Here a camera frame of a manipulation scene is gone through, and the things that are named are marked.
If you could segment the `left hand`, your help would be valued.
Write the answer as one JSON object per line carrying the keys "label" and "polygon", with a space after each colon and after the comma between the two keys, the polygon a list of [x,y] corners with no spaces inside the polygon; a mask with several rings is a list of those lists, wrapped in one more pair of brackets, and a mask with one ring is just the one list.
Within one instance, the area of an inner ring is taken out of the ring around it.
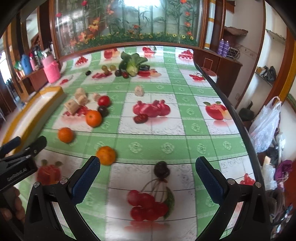
{"label": "left hand", "polygon": [[1,206],[1,214],[5,221],[10,221],[13,217],[16,217],[22,224],[25,223],[25,209],[20,199],[20,191],[16,187],[9,189],[9,194],[13,193],[11,202],[9,202],[8,208]]}

